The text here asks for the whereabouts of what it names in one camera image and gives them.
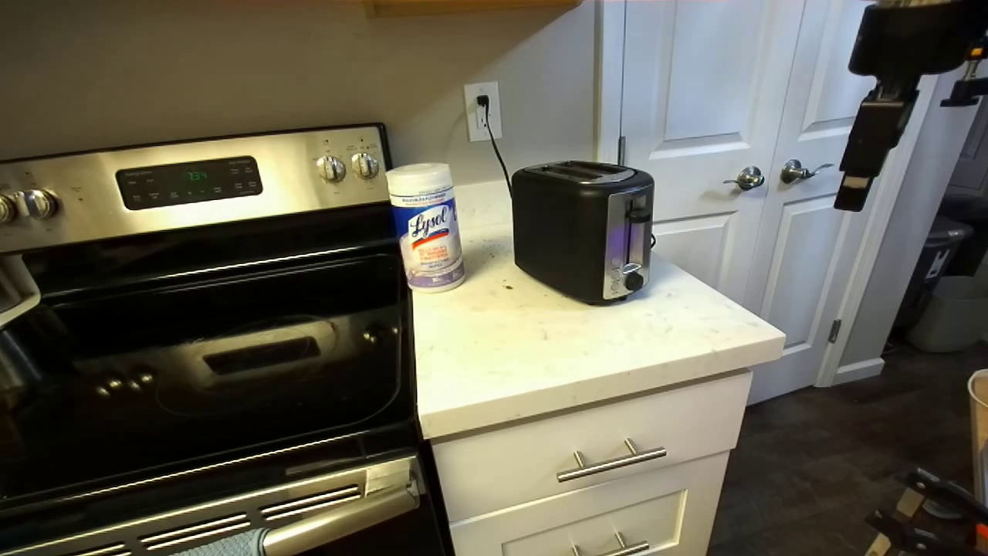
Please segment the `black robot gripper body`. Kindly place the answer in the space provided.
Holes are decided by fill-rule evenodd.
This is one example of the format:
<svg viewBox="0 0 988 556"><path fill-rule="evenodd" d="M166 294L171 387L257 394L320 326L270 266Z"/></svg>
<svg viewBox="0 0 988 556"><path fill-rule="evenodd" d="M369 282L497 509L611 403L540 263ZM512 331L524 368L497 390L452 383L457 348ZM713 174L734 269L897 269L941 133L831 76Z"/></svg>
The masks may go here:
<svg viewBox="0 0 988 556"><path fill-rule="evenodd" d="M924 74L966 60L988 41L988 0L874 0L857 22L849 70L874 76L840 161L838 210L861 210L885 154L897 146Z"/></svg>

